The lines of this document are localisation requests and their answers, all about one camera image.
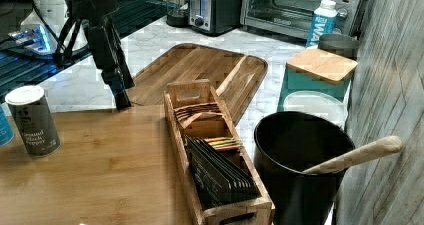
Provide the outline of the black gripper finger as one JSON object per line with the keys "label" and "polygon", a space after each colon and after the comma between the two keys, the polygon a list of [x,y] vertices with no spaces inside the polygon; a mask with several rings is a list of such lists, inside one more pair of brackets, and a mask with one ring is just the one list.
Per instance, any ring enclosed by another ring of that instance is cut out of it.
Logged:
{"label": "black gripper finger", "polygon": [[113,80],[109,87],[115,99],[115,105],[118,110],[126,109],[131,106],[131,102],[125,91],[124,84],[118,80]]}

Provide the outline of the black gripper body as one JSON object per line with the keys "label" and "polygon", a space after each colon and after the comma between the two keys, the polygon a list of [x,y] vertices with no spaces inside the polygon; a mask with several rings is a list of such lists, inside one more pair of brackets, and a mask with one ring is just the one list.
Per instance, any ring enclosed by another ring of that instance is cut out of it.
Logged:
{"label": "black gripper body", "polygon": [[101,70],[103,81],[116,89],[132,88],[134,82],[125,60],[119,34],[110,16],[105,16],[99,25],[89,25],[87,41],[96,68]]}

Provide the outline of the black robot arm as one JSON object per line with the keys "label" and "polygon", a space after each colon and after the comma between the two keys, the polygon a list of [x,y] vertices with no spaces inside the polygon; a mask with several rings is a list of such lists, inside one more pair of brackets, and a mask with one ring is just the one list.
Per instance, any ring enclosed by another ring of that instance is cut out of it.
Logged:
{"label": "black robot arm", "polygon": [[118,110],[131,106],[126,90],[135,86],[125,61],[119,34],[111,14],[118,10],[117,0],[65,0],[69,17],[63,26],[54,59],[66,63],[72,57],[72,48],[84,20],[88,28],[84,31],[88,49],[95,65],[115,99]]}

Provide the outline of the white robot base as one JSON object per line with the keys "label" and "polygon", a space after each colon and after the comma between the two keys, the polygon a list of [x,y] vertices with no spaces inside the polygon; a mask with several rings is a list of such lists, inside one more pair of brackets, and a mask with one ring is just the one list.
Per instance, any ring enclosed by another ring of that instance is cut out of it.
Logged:
{"label": "white robot base", "polygon": [[52,55],[57,48],[77,51],[87,45],[82,26],[66,25],[69,18],[65,0],[31,0],[32,12],[20,29],[8,36],[39,55]]}

